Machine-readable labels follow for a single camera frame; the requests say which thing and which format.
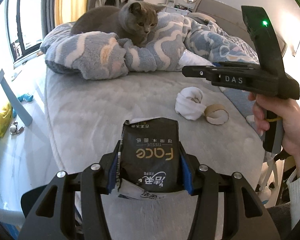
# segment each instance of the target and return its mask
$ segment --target small toy on floor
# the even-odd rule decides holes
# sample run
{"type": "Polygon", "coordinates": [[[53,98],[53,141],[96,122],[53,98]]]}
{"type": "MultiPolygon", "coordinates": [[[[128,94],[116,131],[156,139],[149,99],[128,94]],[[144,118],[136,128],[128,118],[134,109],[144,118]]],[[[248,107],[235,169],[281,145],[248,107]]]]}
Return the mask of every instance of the small toy on floor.
{"type": "MultiPolygon", "coordinates": [[[[21,96],[18,97],[19,101],[26,101],[26,102],[31,102],[33,100],[33,95],[30,95],[29,93],[27,94],[23,94],[21,96]]],[[[17,112],[15,111],[15,109],[12,109],[12,117],[15,118],[17,116],[17,112]]]]}
{"type": "Polygon", "coordinates": [[[19,130],[18,130],[18,122],[13,122],[12,125],[10,126],[10,135],[19,135],[20,133],[22,133],[24,131],[24,127],[22,126],[19,130]]]}

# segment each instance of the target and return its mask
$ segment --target silver bolt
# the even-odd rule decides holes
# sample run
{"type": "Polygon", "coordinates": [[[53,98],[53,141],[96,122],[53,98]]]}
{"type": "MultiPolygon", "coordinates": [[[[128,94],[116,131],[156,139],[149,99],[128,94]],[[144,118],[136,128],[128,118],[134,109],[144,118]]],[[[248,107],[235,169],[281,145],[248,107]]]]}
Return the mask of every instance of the silver bolt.
{"type": "Polygon", "coordinates": [[[101,168],[101,166],[100,166],[99,163],[94,163],[94,164],[91,165],[91,169],[92,169],[93,171],[97,171],[97,170],[99,170],[100,168],[101,168]]]}
{"type": "Polygon", "coordinates": [[[66,175],[66,172],[65,172],[65,171],[59,171],[59,172],[57,173],[57,177],[58,177],[58,178],[63,178],[65,175],[66,175]]]}
{"type": "Polygon", "coordinates": [[[233,176],[236,178],[236,179],[241,179],[242,178],[242,174],[240,172],[235,172],[233,174],[233,176]]]}
{"type": "Polygon", "coordinates": [[[207,165],[200,165],[199,166],[199,170],[200,171],[207,171],[208,170],[208,166],[207,165]]]}

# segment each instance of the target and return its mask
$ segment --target glass door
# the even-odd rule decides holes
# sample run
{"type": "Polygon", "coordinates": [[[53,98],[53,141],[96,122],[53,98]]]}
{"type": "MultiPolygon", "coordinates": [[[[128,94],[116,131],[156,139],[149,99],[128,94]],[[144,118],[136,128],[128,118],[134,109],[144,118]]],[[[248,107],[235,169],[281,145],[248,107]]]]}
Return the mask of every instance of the glass door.
{"type": "Polygon", "coordinates": [[[6,10],[8,38],[16,62],[40,47],[41,0],[7,0],[6,10]]]}

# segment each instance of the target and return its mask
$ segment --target patterned blanket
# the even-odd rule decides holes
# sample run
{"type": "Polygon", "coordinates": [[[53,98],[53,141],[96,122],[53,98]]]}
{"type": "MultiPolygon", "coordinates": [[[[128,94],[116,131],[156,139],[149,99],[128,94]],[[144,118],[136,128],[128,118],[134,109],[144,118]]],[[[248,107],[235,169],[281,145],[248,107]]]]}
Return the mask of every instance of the patterned blanket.
{"type": "Polygon", "coordinates": [[[112,79],[129,71],[181,71],[185,49],[209,61],[257,63],[255,51],[243,40],[229,36],[217,24],[202,25],[180,14],[161,12],[144,48],[115,33],[89,32],[70,36],[73,23],[57,26],[40,49],[56,73],[81,73],[83,78],[112,79]]]}

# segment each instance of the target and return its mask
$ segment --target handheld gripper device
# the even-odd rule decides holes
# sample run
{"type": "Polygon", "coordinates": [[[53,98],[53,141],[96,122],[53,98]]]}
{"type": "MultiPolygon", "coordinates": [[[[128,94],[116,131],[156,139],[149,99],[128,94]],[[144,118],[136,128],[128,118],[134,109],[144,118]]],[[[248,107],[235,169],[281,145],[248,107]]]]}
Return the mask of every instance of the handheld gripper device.
{"type": "MultiPolygon", "coordinates": [[[[201,77],[212,85],[251,91],[282,99],[300,98],[296,80],[284,71],[279,43],[271,21],[262,7],[242,6],[243,21],[253,41],[260,65],[241,62],[217,62],[214,66],[184,66],[186,77],[201,77]]],[[[266,152],[278,154],[284,134],[282,118],[265,111],[270,128],[263,136],[266,152]]]]}

